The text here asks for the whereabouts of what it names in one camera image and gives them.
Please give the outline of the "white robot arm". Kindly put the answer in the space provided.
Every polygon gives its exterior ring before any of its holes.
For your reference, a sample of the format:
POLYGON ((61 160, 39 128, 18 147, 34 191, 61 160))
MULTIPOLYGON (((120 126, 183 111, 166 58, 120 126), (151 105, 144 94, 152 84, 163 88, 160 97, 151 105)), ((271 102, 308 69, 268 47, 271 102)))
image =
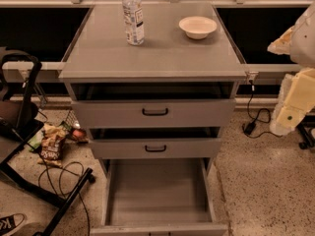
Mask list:
POLYGON ((302 67, 294 76, 284 76, 278 103, 272 114, 270 131, 277 136, 285 136, 315 106, 315 3, 268 46, 268 51, 286 54, 292 62, 302 67))

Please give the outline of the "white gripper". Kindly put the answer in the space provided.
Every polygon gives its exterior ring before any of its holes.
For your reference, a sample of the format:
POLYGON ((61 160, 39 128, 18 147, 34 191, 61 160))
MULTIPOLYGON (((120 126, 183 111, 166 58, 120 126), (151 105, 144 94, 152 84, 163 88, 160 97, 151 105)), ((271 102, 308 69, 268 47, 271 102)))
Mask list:
POLYGON ((283 78, 278 103, 272 114, 270 132, 286 136, 315 107, 315 69, 305 68, 283 78))

